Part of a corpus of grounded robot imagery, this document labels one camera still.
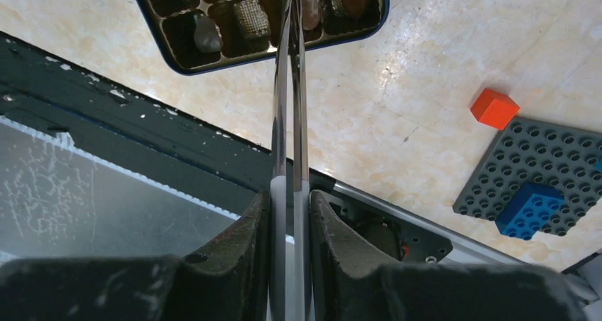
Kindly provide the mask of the dark blue chocolate box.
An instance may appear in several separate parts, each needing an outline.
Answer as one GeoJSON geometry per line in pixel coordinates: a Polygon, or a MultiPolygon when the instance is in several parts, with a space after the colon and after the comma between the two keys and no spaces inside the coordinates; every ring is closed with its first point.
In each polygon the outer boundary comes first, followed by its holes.
{"type": "MultiPolygon", "coordinates": [[[[198,75],[273,58],[285,0],[136,0],[170,68],[198,75]]],[[[307,50],[373,35],[390,0],[302,0],[307,50]]]]}

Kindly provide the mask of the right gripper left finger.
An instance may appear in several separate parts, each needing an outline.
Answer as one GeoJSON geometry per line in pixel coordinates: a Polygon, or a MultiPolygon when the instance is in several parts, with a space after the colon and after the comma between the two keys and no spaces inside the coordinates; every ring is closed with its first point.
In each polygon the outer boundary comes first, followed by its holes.
{"type": "Polygon", "coordinates": [[[2,320],[264,320],[270,195],[192,253],[34,258],[1,267],[2,320]]]}

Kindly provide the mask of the metal serving tongs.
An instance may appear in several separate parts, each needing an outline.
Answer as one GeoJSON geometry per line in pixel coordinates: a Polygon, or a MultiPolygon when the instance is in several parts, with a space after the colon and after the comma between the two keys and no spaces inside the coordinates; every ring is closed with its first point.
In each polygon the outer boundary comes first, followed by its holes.
{"type": "Polygon", "coordinates": [[[313,320],[310,183],[302,1],[283,0],[275,54],[270,180],[273,320],[313,320]]]}

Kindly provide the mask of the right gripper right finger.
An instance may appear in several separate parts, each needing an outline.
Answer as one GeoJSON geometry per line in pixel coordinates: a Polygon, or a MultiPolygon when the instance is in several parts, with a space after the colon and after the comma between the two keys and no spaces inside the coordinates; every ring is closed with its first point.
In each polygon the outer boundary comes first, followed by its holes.
{"type": "Polygon", "coordinates": [[[585,320],[561,275],[543,266],[403,263],[310,195],[317,320],[585,320]]]}

